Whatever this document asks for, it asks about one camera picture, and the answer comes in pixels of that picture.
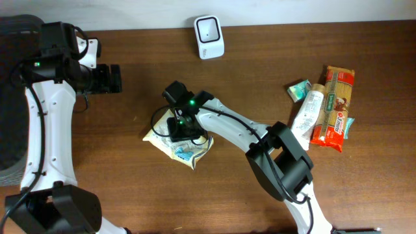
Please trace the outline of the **cream snack bag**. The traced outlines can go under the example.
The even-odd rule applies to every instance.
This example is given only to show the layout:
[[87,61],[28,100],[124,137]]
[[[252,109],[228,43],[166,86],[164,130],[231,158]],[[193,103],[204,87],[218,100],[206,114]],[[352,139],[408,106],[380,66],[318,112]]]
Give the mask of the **cream snack bag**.
[[155,121],[158,110],[153,113],[153,128],[148,131],[142,139],[144,142],[150,142],[153,146],[165,153],[169,158],[183,163],[193,170],[196,163],[211,149],[214,144],[212,136],[200,136],[196,140],[185,140],[173,142],[168,136],[167,119],[173,117],[174,114],[166,107],[161,109],[164,114]]

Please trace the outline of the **Kleenex tissue pack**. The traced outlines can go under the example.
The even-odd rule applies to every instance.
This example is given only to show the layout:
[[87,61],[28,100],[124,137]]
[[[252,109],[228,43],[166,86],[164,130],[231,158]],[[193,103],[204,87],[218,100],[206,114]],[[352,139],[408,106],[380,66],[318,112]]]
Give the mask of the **Kleenex tissue pack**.
[[288,95],[291,97],[294,103],[297,103],[299,101],[303,101],[307,93],[311,89],[311,83],[309,80],[305,80],[299,83],[296,83],[287,89]]

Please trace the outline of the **white tube with bamboo print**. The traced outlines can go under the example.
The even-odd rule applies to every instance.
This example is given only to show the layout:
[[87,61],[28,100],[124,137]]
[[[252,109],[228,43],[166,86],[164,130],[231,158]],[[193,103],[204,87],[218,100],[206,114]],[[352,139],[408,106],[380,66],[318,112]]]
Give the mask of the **white tube with bamboo print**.
[[292,123],[291,131],[305,151],[309,149],[309,143],[319,117],[325,93],[324,85],[313,84]]

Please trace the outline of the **orange spaghetti packet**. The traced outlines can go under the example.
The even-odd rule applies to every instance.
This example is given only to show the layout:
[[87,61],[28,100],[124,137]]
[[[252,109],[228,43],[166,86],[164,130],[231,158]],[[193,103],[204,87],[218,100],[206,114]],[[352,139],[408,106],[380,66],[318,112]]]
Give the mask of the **orange spaghetti packet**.
[[326,67],[324,100],[310,143],[343,150],[355,71]]

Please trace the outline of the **green wet wipes pack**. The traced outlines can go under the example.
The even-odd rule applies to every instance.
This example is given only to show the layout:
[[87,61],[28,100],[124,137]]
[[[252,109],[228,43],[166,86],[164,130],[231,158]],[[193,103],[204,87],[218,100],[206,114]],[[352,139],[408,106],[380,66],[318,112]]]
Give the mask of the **green wet wipes pack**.
[[348,139],[348,132],[351,125],[354,123],[354,118],[347,118],[345,122],[344,139]]

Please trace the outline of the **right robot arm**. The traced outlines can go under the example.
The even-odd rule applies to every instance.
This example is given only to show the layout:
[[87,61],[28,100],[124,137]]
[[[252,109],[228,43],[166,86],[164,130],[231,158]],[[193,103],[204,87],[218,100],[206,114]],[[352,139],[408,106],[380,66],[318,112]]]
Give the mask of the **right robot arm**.
[[208,132],[223,137],[244,152],[261,187],[287,206],[299,233],[334,232],[315,196],[313,162],[284,123],[252,121],[212,94],[194,94],[179,81],[162,95],[174,113],[168,119],[172,140],[194,140]]

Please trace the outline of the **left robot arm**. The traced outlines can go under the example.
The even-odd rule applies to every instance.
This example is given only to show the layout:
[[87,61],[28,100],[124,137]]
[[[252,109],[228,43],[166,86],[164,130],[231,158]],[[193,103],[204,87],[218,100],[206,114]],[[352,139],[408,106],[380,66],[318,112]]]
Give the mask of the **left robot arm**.
[[5,198],[5,220],[26,233],[127,233],[108,221],[99,198],[77,185],[72,116],[78,95],[122,91],[120,67],[98,64],[101,44],[61,21],[40,28],[38,51],[16,64],[29,108],[20,192]]

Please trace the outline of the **white barcode scanner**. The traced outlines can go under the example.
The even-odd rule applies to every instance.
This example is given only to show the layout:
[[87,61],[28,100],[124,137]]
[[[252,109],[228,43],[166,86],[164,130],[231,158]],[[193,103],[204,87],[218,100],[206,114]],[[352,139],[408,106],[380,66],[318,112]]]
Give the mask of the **white barcode scanner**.
[[201,16],[194,20],[194,31],[202,60],[221,57],[225,52],[220,20],[216,16]]

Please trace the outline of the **grey plastic mesh basket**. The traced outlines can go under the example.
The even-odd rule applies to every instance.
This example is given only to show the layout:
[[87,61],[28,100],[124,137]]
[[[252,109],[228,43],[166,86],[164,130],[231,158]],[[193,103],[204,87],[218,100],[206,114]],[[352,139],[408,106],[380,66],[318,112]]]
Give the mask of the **grey plastic mesh basket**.
[[19,185],[27,162],[29,111],[25,89],[10,83],[13,67],[38,48],[44,21],[20,14],[1,17],[1,186]]

